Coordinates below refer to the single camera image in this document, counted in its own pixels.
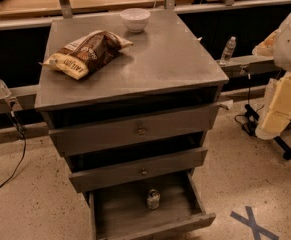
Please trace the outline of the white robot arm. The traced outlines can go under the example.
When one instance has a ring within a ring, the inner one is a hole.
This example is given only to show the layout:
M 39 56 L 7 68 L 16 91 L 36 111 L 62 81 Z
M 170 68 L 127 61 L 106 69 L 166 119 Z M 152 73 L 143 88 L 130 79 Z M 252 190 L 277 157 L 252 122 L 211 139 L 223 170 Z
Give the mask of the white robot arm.
M 285 74 L 279 80 L 271 79 L 266 86 L 264 110 L 255 130 L 263 140 L 279 136 L 291 122 L 291 13 L 274 32 L 273 60 Z

